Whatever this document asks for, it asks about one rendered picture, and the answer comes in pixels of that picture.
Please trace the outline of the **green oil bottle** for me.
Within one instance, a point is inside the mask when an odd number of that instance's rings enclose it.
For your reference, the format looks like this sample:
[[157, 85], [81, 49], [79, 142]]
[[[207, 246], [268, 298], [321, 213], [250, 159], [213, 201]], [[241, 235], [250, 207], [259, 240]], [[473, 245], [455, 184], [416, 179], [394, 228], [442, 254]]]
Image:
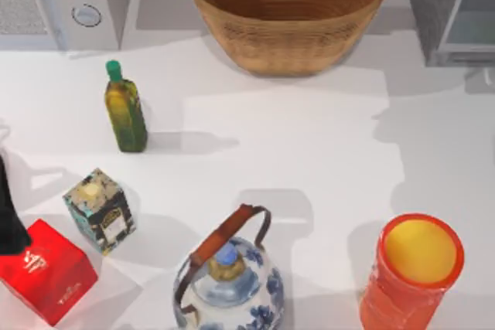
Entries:
[[143, 152], [148, 141], [142, 105], [135, 83], [123, 77], [121, 64], [109, 60], [105, 64], [108, 84], [105, 105], [118, 148], [122, 152]]

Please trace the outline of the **brown woven basket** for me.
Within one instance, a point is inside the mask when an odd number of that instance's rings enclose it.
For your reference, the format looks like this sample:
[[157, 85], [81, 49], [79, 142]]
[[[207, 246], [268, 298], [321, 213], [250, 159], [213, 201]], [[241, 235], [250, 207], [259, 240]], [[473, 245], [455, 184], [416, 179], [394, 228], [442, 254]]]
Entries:
[[308, 76], [357, 44], [383, 0], [193, 0], [210, 34], [240, 68]]

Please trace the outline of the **blue and white teapot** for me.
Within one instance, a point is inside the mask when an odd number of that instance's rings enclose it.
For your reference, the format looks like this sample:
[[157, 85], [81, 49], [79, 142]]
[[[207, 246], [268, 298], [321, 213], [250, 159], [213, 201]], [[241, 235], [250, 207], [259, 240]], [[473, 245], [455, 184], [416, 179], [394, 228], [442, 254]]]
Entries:
[[262, 245], [263, 206], [240, 205], [184, 261], [173, 285], [179, 330], [281, 330], [285, 291]]

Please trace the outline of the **teal and cream carton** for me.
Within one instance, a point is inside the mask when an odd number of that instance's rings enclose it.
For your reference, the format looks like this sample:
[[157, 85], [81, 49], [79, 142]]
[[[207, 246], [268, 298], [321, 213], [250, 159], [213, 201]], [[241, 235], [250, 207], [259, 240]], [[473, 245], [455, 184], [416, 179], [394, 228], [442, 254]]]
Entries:
[[136, 230], [123, 188], [99, 168], [63, 195], [77, 228], [102, 255]]

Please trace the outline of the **round microwave knob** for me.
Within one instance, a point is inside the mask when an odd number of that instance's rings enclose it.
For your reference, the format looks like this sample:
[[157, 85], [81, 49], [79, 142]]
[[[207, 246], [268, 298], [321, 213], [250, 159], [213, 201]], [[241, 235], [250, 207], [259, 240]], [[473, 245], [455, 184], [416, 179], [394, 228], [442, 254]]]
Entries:
[[100, 11], [92, 5], [84, 4], [80, 7], [73, 7], [71, 15], [75, 23], [86, 28], [98, 26], [102, 21]]

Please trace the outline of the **orange cup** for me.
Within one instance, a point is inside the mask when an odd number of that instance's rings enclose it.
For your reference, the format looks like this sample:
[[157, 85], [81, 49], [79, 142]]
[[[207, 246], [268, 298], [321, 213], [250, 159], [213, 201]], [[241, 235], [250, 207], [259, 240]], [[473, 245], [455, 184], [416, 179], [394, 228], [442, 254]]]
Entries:
[[464, 259], [461, 240], [442, 220], [421, 213], [390, 220], [360, 299], [364, 330], [427, 330]]

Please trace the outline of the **pale microwave oven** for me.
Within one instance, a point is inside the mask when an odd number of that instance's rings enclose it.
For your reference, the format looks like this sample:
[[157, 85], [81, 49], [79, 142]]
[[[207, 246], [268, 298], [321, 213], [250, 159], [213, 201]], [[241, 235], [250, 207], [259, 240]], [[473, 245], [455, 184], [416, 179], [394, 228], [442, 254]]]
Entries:
[[[118, 50], [130, 0], [0, 0], [0, 51]], [[79, 26], [73, 7], [97, 8], [101, 23]]]

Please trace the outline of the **red box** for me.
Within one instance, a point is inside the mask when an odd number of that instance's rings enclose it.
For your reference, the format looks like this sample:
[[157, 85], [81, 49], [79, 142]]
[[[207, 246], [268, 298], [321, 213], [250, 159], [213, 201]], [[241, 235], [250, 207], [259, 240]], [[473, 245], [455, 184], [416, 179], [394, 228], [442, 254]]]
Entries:
[[98, 275], [85, 252], [44, 220], [36, 220], [27, 232], [30, 246], [19, 254], [0, 255], [0, 281], [53, 327]]

